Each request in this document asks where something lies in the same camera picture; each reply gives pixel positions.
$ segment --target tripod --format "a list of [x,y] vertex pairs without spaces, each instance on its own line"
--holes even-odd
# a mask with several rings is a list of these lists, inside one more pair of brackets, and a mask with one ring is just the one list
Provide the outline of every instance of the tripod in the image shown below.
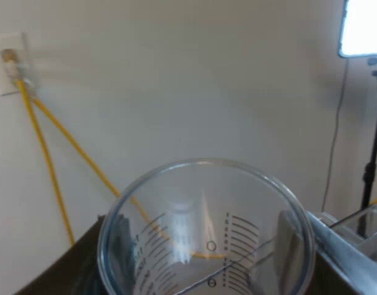
[[[370,58],[368,60],[368,64],[370,66],[376,65],[377,64],[377,58]],[[373,71],[373,76],[377,77],[377,71]],[[370,162],[367,163],[365,167],[365,173],[363,175],[363,181],[365,183],[365,188],[363,190],[363,198],[362,198],[362,204],[360,206],[360,209],[366,209],[369,204],[370,204],[370,196],[371,196],[371,190],[373,189],[373,183],[375,179],[375,172],[377,168],[377,124],[375,128],[375,136],[374,136],[374,143],[373,143],[373,148],[371,150],[371,157],[370,157]],[[366,237],[366,216],[363,215],[359,219],[359,225],[357,232],[359,235],[362,237]]]

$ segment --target outlet cover plate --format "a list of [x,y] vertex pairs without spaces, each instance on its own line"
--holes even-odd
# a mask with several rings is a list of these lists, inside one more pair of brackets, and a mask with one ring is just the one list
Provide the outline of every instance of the outlet cover plate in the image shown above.
[[[28,57],[23,33],[0,35],[0,51],[3,49],[15,49],[20,60],[20,67],[22,69],[28,68]],[[18,89],[11,83],[11,80],[7,76],[4,63],[0,56],[0,96],[17,92]]]

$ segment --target electrical outlet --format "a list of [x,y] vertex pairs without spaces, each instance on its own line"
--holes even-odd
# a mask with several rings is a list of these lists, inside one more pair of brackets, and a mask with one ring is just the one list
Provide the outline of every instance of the electrical outlet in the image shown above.
[[[0,35],[0,51],[3,49],[14,49],[17,52],[18,59],[20,60],[21,69],[29,68],[24,34],[13,33]],[[18,89],[13,85],[10,78],[7,76],[7,72],[4,68],[4,63],[0,55],[0,96],[17,92]]]

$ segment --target white wall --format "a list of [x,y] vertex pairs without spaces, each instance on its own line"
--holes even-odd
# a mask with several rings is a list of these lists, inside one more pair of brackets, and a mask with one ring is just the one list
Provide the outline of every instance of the white wall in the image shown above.
[[[344,68],[341,5],[0,0],[0,33],[27,33],[40,99],[120,189],[172,160],[226,157],[277,176],[319,211]],[[377,105],[369,73],[352,62],[327,204],[337,216],[360,202]],[[79,238],[114,196],[38,115]],[[68,245],[23,103],[0,97],[0,294]]]

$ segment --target measuring cup rim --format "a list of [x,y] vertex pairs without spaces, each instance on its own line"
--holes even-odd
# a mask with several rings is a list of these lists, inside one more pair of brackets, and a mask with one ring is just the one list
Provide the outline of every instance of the measuring cup rim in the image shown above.
[[254,168],[245,163],[237,162],[234,160],[227,160],[222,158],[196,158],[196,159],[187,159],[180,160],[177,162],[172,162],[166,165],[162,165],[158,168],[155,168],[146,174],[142,175],[137,180],[133,181],[120,195],[120,198],[115,201],[111,210],[104,219],[103,225],[101,226],[99,239],[98,239],[98,249],[97,249],[97,264],[100,273],[101,280],[104,283],[104,286],[107,289],[107,292],[110,295],[125,295],[122,294],[115,283],[113,278],[112,271],[109,267],[109,261],[107,257],[108,244],[109,244],[109,233],[111,231],[112,225],[118,216],[118,212],[123,204],[128,200],[132,193],[142,186],[144,183],[148,182],[150,179],[153,179],[164,172],[182,168],[191,165],[217,165],[221,167],[235,168],[245,173],[248,173],[254,177],[260,178],[263,181],[270,184],[274,189],[276,189],[281,195],[285,197],[288,204],[290,205],[291,210],[295,213],[297,219],[301,224],[301,234],[305,249],[305,259],[302,267],[300,278],[297,280],[297,284],[294,289],[291,291],[291,294],[301,294],[307,288],[310,283],[311,277],[314,272],[315,260],[316,260],[316,246],[314,232],[311,227],[311,223],[306,215],[305,210],[302,205],[292,193],[292,191],[280,182],[278,179],[272,176],[268,176],[266,173]]

